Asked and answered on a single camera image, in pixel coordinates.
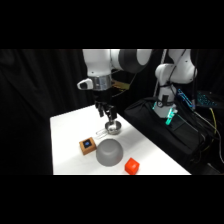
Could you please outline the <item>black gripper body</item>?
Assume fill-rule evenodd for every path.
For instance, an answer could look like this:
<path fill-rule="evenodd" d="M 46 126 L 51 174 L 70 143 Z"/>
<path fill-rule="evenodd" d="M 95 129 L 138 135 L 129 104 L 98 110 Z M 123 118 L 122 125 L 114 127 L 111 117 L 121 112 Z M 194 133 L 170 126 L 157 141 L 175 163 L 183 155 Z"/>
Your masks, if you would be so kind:
<path fill-rule="evenodd" d="M 98 110 L 110 111 L 112 106 L 112 91 L 110 89 L 104 91 L 93 92 L 95 106 Z"/>

